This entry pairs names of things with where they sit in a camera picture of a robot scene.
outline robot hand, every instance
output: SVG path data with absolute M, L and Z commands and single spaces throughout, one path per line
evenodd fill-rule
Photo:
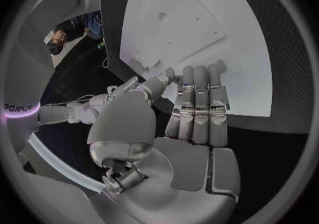
M 194 144 L 227 144 L 226 109 L 229 102 L 220 74 L 222 61 L 206 67 L 187 66 L 175 78 L 178 93 L 165 135 Z

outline person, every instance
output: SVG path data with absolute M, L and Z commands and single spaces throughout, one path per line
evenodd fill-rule
M 103 37 L 100 11 L 80 15 L 58 24 L 53 30 L 53 37 L 47 46 L 53 55 L 58 55 L 65 43 L 71 42 L 86 33 L 93 39 Z

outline man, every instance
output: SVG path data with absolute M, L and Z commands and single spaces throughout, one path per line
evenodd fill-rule
M 102 21 L 99 11 L 80 15 L 58 24 L 53 30 L 53 37 L 47 46 L 53 55 L 59 54 L 65 43 L 83 36 L 86 32 L 94 39 L 103 37 Z

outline purple led strip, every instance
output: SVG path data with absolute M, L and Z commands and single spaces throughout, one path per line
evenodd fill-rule
M 27 113 L 5 113 L 4 116 L 9 119 L 25 118 L 37 113 L 39 110 L 40 110 L 40 103 L 38 103 L 33 110 L 28 111 Z

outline pink light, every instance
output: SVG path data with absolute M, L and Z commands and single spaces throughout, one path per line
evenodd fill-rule
M 9 118 L 9 119 L 19 119 L 19 118 L 25 118 L 25 117 L 28 117 L 28 116 L 31 116 L 35 113 L 37 113 L 38 111 L 40 110 L 40 103 L 38 103 L 35 108 L 27 113 L 5 113 L 4 116 L 6 118 Z

